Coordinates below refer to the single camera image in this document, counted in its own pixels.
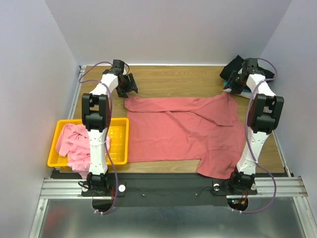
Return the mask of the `red t shirt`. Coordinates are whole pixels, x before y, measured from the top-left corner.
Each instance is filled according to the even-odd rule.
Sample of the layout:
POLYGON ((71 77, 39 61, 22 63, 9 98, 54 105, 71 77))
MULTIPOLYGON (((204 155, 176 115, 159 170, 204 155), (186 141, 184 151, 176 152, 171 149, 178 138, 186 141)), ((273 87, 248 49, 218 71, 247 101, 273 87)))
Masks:
POLYGON ((130 123, 128 162, 198 159, 197 173, 230 178, 242 155, 245 129, 229 94, 129 97, 124 105, 130 123))

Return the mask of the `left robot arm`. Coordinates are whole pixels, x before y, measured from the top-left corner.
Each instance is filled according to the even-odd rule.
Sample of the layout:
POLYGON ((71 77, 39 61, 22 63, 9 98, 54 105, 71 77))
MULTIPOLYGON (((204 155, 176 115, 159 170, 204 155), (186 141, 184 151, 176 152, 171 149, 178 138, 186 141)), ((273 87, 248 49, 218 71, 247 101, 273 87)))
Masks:
POLYGON ((106 195, 110 191, 107 181, 106 136, 112 117, 112 91, 118 97, 127 98, 127 94, 138 92, 133 74, 125 68, 122 60, 115 59, 111 68, 103 72, 102 79, 90 93, 82 95, 82 124, 85 126, 90 144, 90 165, 83 187, 98 195, 106 195))

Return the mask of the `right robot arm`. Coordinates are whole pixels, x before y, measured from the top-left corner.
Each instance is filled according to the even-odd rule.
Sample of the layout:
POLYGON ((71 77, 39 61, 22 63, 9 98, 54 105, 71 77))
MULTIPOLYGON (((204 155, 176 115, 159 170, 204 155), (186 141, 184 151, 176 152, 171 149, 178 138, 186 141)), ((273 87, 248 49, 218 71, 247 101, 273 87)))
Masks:
POLYGON ((239 70, 232 71, 223 88, 225 92, 243 97, 246 97, 245 87, 251 91, 245 122, 246 145, 228 181, 228 188, 233 193, 256 189, 259 156, 265 141, 279 124, 284 105, 284 98, 270 89, 270 80, 259 69, 258 60, 245 59, 239 70))

